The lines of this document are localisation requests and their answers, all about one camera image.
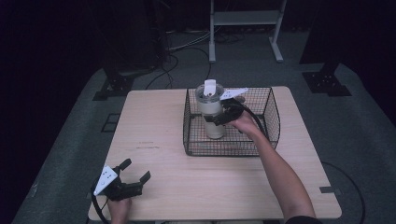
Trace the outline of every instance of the human arm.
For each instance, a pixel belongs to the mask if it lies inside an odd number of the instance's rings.
[[[111,215],[111,224],[127,223],[129,211],[132,207],[131,198],[123,199],[121,201],[108,200],[107,206]]]
[[[291,217],[315,217],[312,202],[300,178],[257,128],[249,113],[244,112],[233,125],[255,143],[271,189],[282,209],[285,221]]]

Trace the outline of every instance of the sleeve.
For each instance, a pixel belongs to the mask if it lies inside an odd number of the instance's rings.
[[[321,224],[314,217],[291,217],[285,224]]]

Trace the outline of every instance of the shelf leg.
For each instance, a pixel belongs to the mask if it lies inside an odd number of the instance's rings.
[[[214,23],[214,0],[210,1],[210,40],[209,40],[209,62],[216,62],[216,52],[215,52],[215,23]]]
[[[277,41],[277,37],[279,36],[280,25],[282,24],[283,15],[285,13],[285,7],[286,7],[287,2],[288,2],[287,0],[283,0],[282,5],[279,10],[279,15],[277,17],[274,35],[270,36],[270,38],[269,38],[270,43],[271,43],[271,48],[273,49],[274,55],[276,57],[276,61],[278,63],[283,63],[283,57],[282,57],[282,54],[280,53],[280,50],[279,50],[279,47],[277,46],[276,41]]]

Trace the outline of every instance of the forearm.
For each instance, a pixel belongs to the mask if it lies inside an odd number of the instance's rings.
[[[111,219],[111,224],[126,224],[128,217],[115,217]]]
[[[250,133],[249,137],[256,144],[271,189],[279,201],[285,219],[294,216],[314,217],[311,200],[293,169],[277,154],[259,130]]]

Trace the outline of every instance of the white tag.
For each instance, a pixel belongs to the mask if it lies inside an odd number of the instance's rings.
[[[234,98],[235,96],[242,94],[246,91],[248,91],[248,88],[243,88],[238,90],[227,90],[220,96],[220,100],[227,100]]]
[[[97,196],[103,189],[105,189],[115,178],[117,178],[116,172],[113,171],[108,165],[105,164],[103,167],[102,174],[99,177],[98,184],[96,185],[93,195]]]
[[[216,80],[215,79],[205,80],[204,95],[212,96],[215,93],[216,93]]]

